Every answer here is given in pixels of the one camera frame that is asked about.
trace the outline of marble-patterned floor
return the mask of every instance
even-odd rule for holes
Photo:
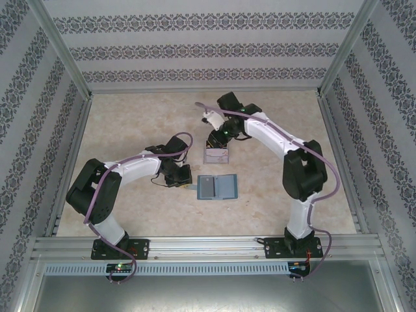
[[[195,101],[216,106],[223,93],[154,93],[96,95],[75,165],[74,180],[85,162],[124,159],[151,145],[165,144],[180,131],[194,136],[188,163],[194,183],[198,175],[237,174],[237,200],[202,201],[196,192],[164,188],[143,177],[120,189],[113,213],[134,236],[279,235],[290,215],[290,197],[281,184],[282,162],[256,139],[232,141],[230,162],[203,164],[203,146],[212,128],[201,122]],[[293,135],[320,142],[324,156],[335,164],[314,91],[236,92],[241,103],[255,103]],[[335,182],[329,180],[324,192]],[[158,183],[163,183],[160,176]],[[332,233],[355,233],[345,194],[316,205],[313,224]],[[66,204],[58,236],[94,236],[83,216]]]

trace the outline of black mounting bracket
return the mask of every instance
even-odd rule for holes
[[[129,239],[124,249],[133,255],[136,260],[147,260],[149,255],[150,241],[148,239]],[[112,249],[101,239],[96,239],[92,245],[92,260],[130,260],[128,256]]]
[[[310,252],[310,258],[322,258],[322,245],[318,237],[313,237],[307,246],[290,251],[285,244],[284,237],[266,237],[257,239],[265,249],[266,259],[283,259],[283,258],[301,258],[306,259],[307,253]]]

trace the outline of wire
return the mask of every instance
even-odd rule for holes
[[[312,255],[312,253],[311,253],[311,251],[308,249],[307,250],[307,252],[306,252],[306,267],[308,267],[309,265],[311,265],[311,263],[310,263],[310,260],[311,260],[311,255]]]
[[[128,163],[129,161],[133,161],[133,160],[135,160],[135,159],[143,159],[143,158],[159,158],[159,157],[173,157],[173,156],[178,156],[178,155],[182,155],[183,153],[186,153],[189,149],[190,149],[190,147],[193,145],[193,143],[194,143],[194,137],[190,134],[190,133],[188,133],[188,132],[179,132],[179,133],[176,133],[175,135],[174,135],[174,137],[176,137],[176,136],[179,136],[179,135],[187,135],[189,138],[190,138],[190,142],[189,142],[189,145],[183,150],[183,151],[179,151],[179,152],[177,152],[177,153],[170,153],[170,154],[138,154],[138,155],[135,155],[135,156],[132,156],[132,157],[129,157],[129,158],[126,158],[126,159],[123,159],[122,161],[119,161],[117,164],[114,164],[114,165],[112,165],[106,172],[104,172],[104,174],[101,176],[101,178],[99,179],[99,182],[98,182],[98,185],[97,185],[97,188],[96,188],[96,190],[94,191],[94,195],[92,196],[92,199],[91,199],[91,202],[90,202],[90,206],[88,207],[88,210],[87,210],[87,212],[86,212],[86,214],[85,214],[85,218],[84,218],[84,224],[87,224],[88,225],[88,227],[98,236],[98,238],[99,239],[101,239],[105,244],[107,244],[108,246],[110,246],[111,248],[113,248],[113,249],[115,249],[115,250],[117,250],[118,252],[121,252],[122,254],[124,254],[124,255],[126,255],[126,256],[128,256],[130,259],[131,259],[131,263],[133,264],[133,266],[134,266],[134,269],[132,269],[132,271],[131,271],[131,273],[130,273],[130,275],[128,275],[125,279],[123,279],[122,281],[117,281],[117,284],[119,285],[119,284],[121,284],[121,283],[125,283],[125,282],[127,282],[128,280],[130,280],[135,274],[136,274],[136,271],[137,271],[137,262],[136,262],[136,259],[135,259],[135,257],[133,256],[133,255],[131,255],[130,253],[128,253],[128,252],[126,252],[126,251],[124,251],[124,250],[122,250],[122,249],[120,249],[119,247],[117,247],[117,246],[115,246],[115,245],[113,245],[113,244],[111,244],[107,239],[105,239],[104,237],[102,237],[101,236],[101,234],[99,233],[99,231],[91,224],[91,222],[90,222],[90,216],[91,216],[91,212],[92,212],[92,209],[94,208],[94,204],[96,203],[96,200],[97,200],[97,196],[98,196],[98,193],[99,193],[99,190],[101,189],[101,187],[103,186],[103,183],[104,183],[104,180],[105,180],[105,178],[108,176],[108,174],[111,172],[111,170],[113,170],[113,169],[115,169],[115,168],[117,168],[119,165],[121,165],[121,164],[125,164],[125,163]],[[110,280],[110,283],[113,283],[114,281],[112,280],[112,274],[114,273],[114,271],[113,272],[111,272],[110,273],[110,276],[109,276],[109,280]]]
[[[234,140],[245,141],[245,140],[248,140],[249,138],[252,138],[252,137],[251,136],[246,136],[245,138],[234,138]]]
[[[158,185],[160,187],[167,187],[166,185],[162,185],[162,184],[158,184],[158,183],[153,182],[153,180],[157,179],[159,176],[160,176],[160,172],[155,177],[151,178],[150,182],[152,182],[153,184]]]
[[[311,224],[311,215],[312,215],[312,210],[313,210],[313,204],[314,203],[319,202],[320,200],[325,200],[327,198],[330,198],[330,197],[334,196],[335,193],[338,192],[339,187],[341,186],[341,180],[340,180],[339,175],[337,173],[337,170],[335,169],[335,167],[333,166],[333,164],[330,163],[325,157],[323,157],[322,155],[320,155],[317,152],[313,151],[312,149],[307,148],[306,146],[298,143],[297,141],[294,141],[289,135],[287,135],[284,131],[282,131],[281,129],[279,129],[279,127],[277,127],[276,125],[274,125],[269,120],[264,120],[264,119],[258,118],[256,116],[244,114],[242,112],[234,112],[232,110],[229,110],[228,111],[228,110],[219,109],[219,108],[216,108],[216,107],[210,107],[210,106],[207,106],[207,105],[205,105],[203,103],[200,103],[200,102],[195,102],[195,105],[198,106],[198,107],[201,107],[201,108],[205,109],[205,112],[206,113],[208,113],[208,110],[211,110],[211,111],[215,111],[215,112],[222,112],[222,113],[231,114],[231,115],[235,115],[235,116],[242,116],[242,117],[245,117],[245,118],[251,118],[251,119],[257,120],[258,122],[261,122],[263,124],[267,124],[273,130],[275,130],[277,133],[279,133],[283,138],[285,138],[286,140],[288,140],[289,142],[291,142],[295,146],[297,146],[299,148],[302,148],[304,151],[312,154],[317,159],[323,161],[331,169],[333,175],[335,176],[335,181],[336,181],[334,190],[332,192],[330,192],[329,194],[327,194],[327,195],[323,195],[321,197],[314,198],[313,200],[311,200],[311,204],[309,205],[309,209],[307,211],[307,224],[308,224],[308,226],[313,231],[320,232],[320,233],[325,233],[328,236],[328,247],[326,248],[326,251],[324,252],[324,255],[322,256],[322,259],[319,261],[319,263],[315,267],[315,269],[312,272],[310,272],[306,277],[309,278],[310,276],[312,276],[322,266],[322,264],[323,264],[326,256],[330,252],[331,246],[332,246],[332,235],[331,235],[331,233],[329,231],[326,231],[325,229],[318,229],[318,228],[312,226],[312,224]]]

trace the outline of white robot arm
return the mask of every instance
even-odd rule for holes
[[[267,123],[230,114],[224,114],[228,117],[228,120],[225,120],[213,110],[206,111],[203,114],[203,121],[214,127],[214,131],[211,132],[207,140],[207,147],[223,148],[231,139],[238,140],[238,136],[242,133],[246,135],[246,138],[258,139],[272,150],[283,161],[283,186],[292,197],[291,216],[285,229],[288,244],[291,244],[289,241],[292,241],[292,246],[288,246],[288,248],[293,249],[298,242],[302,243],[303,240],[313,237],[313,231],[307,223],[307,214],[311,202],[319,195],[323,183],[327,180],[326,169],[322,161],[305,153],[293,142],[307,146],[322,155],[319,144],[316,141],[304,142],[292,136],[271,122],[267,115],[254,104],[243,107],[233,92],[218,99],[218,104],[223,110],[249,114],[254,118],[266,120]],[[272,125],[286,134],[289,139],[273,129]]]
[[[143,156],[140,158],[130,157],[131,160],[120,162],[100,162],[97,159],[90,159],[68,191],[66,201],[78,213],[86,216],[96,191],[94,185],[98,184],[102,175],[112,168],[103,180],[88,222],[111,244],[123,244],[124,240],[128,241],[128,234],[112,214],[118,189],[141,177],[160,173],[164,175],[167,187],[191,184],[190,166],[183,165],[186,154],[175,157],[157,156],[158,154],[178,153],[187,147],[180,138],[173,136],[166,145],[146,148],[139,154]]]

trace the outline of white wall with damask pattern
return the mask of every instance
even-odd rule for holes
[[[383,0],[326,99],[405,311],[416,311],[416,1]]]
[[[93,92],[315,88],[363,0],[45,6]]]
[[[85,101],[24,0],[0,0],[0,311],[43,236]]]

